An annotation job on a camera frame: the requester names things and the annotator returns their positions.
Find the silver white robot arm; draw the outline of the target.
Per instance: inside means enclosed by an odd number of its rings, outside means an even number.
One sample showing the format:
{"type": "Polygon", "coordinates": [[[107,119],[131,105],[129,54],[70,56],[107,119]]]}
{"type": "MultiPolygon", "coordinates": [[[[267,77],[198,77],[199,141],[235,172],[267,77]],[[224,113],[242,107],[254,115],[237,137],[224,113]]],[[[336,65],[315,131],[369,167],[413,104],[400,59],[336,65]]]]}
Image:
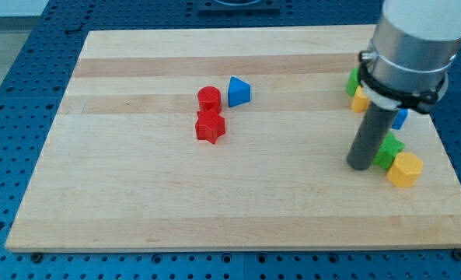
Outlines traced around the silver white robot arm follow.
{"type": "Polygon", "coordinates": [[[358,82],[370,104],[347,154],[351,168],[372,165],[399,110],[431,112],[460,48],[461,0],[384,1],[358,55],[358,82]]]}

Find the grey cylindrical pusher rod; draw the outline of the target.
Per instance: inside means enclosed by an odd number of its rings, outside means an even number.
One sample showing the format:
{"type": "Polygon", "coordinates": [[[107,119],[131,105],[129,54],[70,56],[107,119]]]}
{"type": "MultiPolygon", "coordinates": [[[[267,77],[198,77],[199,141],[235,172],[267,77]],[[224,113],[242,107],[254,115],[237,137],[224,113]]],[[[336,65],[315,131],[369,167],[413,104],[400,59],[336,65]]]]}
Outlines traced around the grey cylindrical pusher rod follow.
{"type": "Polygon", "coordinates": [[[347,154],[347,163],[352,169],[367,170],[372,165],[397,114],[397,110],[369,104],[347,154]]]}

